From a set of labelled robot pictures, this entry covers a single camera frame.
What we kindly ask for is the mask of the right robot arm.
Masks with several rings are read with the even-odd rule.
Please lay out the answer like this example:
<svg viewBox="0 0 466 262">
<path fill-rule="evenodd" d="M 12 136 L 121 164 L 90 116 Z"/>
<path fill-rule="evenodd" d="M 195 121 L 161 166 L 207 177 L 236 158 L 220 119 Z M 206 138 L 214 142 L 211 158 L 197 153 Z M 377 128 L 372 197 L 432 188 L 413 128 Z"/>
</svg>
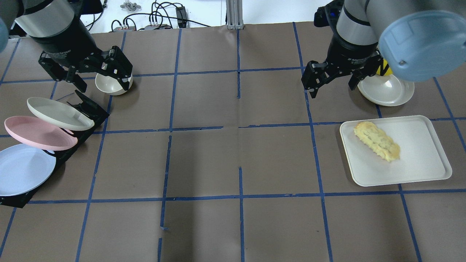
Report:
<svg viewBox="0 0 466 262">
<path fill-rule="evenodd" d="M 301 82 L 311 98 L 335 78 L 354 90 L 383 61 L 405 81 L 422 82 L 461 66 L 466 56 L 464 0 L 333 0 L 313 23 L 333 31 L 324 62 L 309 61 Z"/>
</svg>

